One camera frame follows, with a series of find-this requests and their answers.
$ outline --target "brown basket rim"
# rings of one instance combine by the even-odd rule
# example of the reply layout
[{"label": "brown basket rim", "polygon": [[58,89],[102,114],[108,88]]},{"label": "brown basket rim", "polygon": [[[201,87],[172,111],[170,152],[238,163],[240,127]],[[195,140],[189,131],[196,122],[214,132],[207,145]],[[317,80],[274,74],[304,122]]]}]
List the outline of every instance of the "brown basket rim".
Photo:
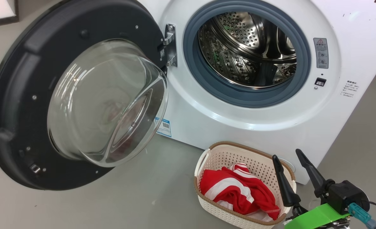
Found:
[{"label": "brown basket rim", "polygon": [[[219,146],[219,145],[231,145],[231,146],[235,146],[235,147],[238,147],[238,148],[242,148],[242,149],[245,149],[245,150],[248,150],[248,151],[251,151],[251,152],[254,152],[256,154],[259,154],[259,155],[262,155],[262,156],[265,156],[267,158],[270,158],[272,159],[273,157],[269,154],[266,154],[265,152],[261,152],[257,149],[253,149],[251,147],[248,147],[246,145],[241,145],[241,144],[238,144],[238,143],[234,143],[234,142],[217,142],[213,145],[211,145],[209,147],[210,150],[212,150],[213,148]],[[293,181],[296,180],[296,176],[294,175],[294,172],[291,170],[291,168],[284,162],[284,161],[281,161],[281,164],[288,170],[288,172],[290,173],[290,176],[291,176],[291,179]],[[198,196],[201,197],[203,200],[205,200],[206,202],[212,204],[213,206],[217,207],[217,208],[220,208],[232,215],[235,215],[237,217],[240,217],[244,220],[248,220],[248,221],[251,221],[253,223],[258,223],[258,224],[261,224],[261,225],[265,225],[265,226],[271,226],[271,225],[276,225],[278,223],[280,223],[281,221],[283,221],[285,219],[285,217],[287,216],[286,213],[282,214],[279,218],[277,218],[276,220],[273,220],[273,221],[269,221],[269,222],[265,222],[265,221],[262,221],[262,220],[257,220],[257,219],[253,219],[249,216],[245,216],[245,215],[242,215],[240,213],[237,213],[237,212],[234,212],[233,210],[229,210],[227,209],[226,207],[223,207],[223,206],[220,206],[219,204],[217,204],[216,202],[210,200],[209,198],[205,197],[200,191],[199,191],[199,188],[198,188],[198,185],[197,185],[197,177],[194,177],[194,188],[195,188],[195,191],[197,192]]]}]

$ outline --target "gray rubber seal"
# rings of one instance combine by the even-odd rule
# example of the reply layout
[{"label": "gray rubber seal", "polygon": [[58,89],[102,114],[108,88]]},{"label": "gray rubber seal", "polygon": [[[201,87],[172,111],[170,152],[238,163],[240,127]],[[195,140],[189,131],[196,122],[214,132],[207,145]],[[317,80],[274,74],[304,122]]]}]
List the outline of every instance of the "gray rubber seal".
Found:
[{"label": "gray rubber seal", "polygon": [[[229,83],[207,65],[199,48],[198,30],[210,18],[231,11],[264,17],[290,38],[297,53],[297,70],[290,80],[275,87],[250,89]],[[267,107],[288,100],[304,85],[311,67],[310,48],[303,31],[283,11],[260,0],[217,0],[203,6],[188,22],[183,46],[188,68],[198,83],[218,99],[242,107]]]}]

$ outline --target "blue and white sticker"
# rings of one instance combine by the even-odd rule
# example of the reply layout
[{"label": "blue and white sticker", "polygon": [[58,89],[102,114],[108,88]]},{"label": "blue and white sticker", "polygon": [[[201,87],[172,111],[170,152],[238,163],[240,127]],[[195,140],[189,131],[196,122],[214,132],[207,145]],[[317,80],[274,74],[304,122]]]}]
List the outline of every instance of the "blue and white sticker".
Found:
[{"label": "blue and white sticker", "polygon": [[[156,117],[155,123],[159,122],[159,118]],[[167,119],[163,119],[157,133],[171,138],[171,124]]]}]

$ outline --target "perforated basket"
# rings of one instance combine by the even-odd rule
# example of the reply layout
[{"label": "perforated basket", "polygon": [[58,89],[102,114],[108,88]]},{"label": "perforated basket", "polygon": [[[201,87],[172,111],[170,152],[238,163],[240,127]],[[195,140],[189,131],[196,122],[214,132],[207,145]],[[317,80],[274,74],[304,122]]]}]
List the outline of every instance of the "perforated basket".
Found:
[{"label": "perforated basket", "polygon": [[[209,147],[199,158],[194,174],[194,186],[201,206],[219,219],[243,229],[270,229],[282,222],[290,211],[290,208],[283,206],[271,158],[271,155],[264,152],[232,142],[218,142]],[[237,162],[246,163],[249,171],[271,188],[275,197],[275,204],[281,209],[277,220],[265,222],[253,219],[222,207],[201,193],[199,183],[204,170],[218,170],[223,166],[229,168]],[[281,163],[284,167],[284,175],[294,192],[296,192],[296,181],[293,171],[291,171],[285,162],[281,161]]]}]

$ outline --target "stainless steel drum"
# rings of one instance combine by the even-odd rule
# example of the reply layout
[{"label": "stainless steel drum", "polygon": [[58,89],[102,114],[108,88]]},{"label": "stainless steel drum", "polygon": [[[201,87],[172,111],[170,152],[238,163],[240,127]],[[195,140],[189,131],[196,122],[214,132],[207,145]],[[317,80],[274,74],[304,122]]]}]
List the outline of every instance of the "stainless steel drum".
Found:
[{"label": "stainless steel drum", "polygon": [[273,23],[247,12],[213,17],[198,31],[198,40],[209,66],[241,87],[273,87],[296,71],[289,38]]}]

